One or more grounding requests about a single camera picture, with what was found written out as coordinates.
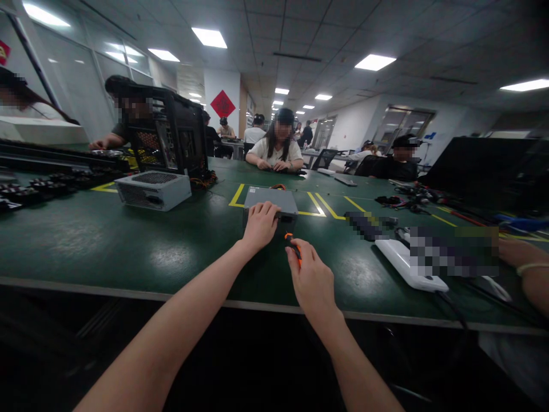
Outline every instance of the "red diamond sign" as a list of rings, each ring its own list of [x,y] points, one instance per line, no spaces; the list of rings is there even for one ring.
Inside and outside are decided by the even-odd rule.
[[[219,117],[229,117],[236,109],[229,96],[223,90],[216,96],[210,106],[216,111]]]

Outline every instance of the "power strip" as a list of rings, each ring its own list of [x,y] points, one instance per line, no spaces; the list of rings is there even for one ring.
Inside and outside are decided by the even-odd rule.
[[[400,276],[414,289],[427,292],[448,292],[448,286],[438,276],[422,276],[417,270],[412,273],[410,266],[410,250],[403,243],[394,239],[376,240],[376,246],[391,262]]]

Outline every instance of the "power supply unit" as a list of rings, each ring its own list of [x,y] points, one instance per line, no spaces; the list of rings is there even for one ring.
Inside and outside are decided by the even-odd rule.
[[[122,203],[167,212],[191,196],[189,176],[150,171],[115,180]]]
[[[279,225],[276,229],[277,233],[293,233],[293,228],[296,225],[296,220],[299,215],[297,211],[296,201],[293,198],[293,194],[290,191],[267,189],[251,186],[248,189],[246,200],[244,201],[244,221],[243,227],[245,228],[248,223],[248,213],[252,206],[257,203],[265,203],[270,201],[272,204],[276,204],[282,210],[278,214]]]

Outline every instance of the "white wall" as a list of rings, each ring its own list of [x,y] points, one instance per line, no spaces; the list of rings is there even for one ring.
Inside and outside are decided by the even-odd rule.
[[[210,126],[216,130],[220,127],[219,116],[213,110],[211,104],[220,91],[224,90],[236,108],[227,118],[229,126],[234,129],[236,136],[239,131],[239,107],[240,107],[240,73],[227,72],[226,70],[204,69],[204,88],[206,90],[206,101],[208,114],[211,116]]]

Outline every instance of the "orange screwdriver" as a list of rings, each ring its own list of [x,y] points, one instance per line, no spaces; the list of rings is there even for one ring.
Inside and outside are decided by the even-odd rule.
[[[292,243],[293,234],[288,233],[288,231],[286,231],[286,234],[284,235],[284,239],[286,239],[288,246],[291,247],[293,251],[296,253],[297,261],[299,262],[299,267],[301,268],[301,248]]]

